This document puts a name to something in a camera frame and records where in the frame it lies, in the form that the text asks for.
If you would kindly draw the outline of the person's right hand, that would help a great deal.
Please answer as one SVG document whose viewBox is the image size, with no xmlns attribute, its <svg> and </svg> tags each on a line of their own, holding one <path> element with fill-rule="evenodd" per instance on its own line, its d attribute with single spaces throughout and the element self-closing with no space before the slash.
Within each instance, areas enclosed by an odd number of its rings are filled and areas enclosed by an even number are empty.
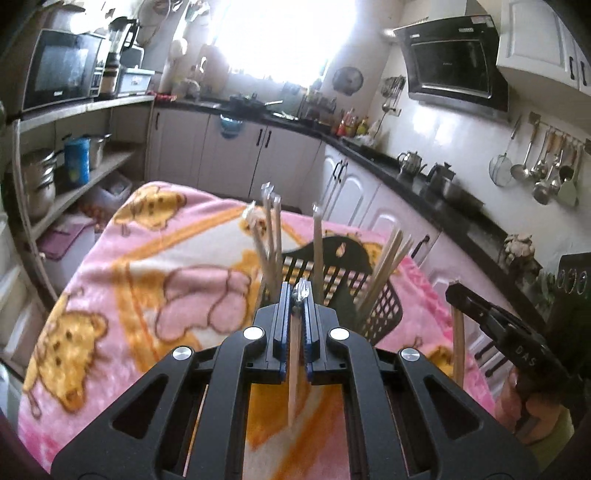
<svg viewBox="0 0 591 480">
<path fill-rule="evenodd" d="M 510 371 L 495 406 L 495 418 L 525 445 L 553 438 L 560 444 L 574 433 L 569 410 L 550 394 L 518 392 L 520 373 Z"/>
</svg>

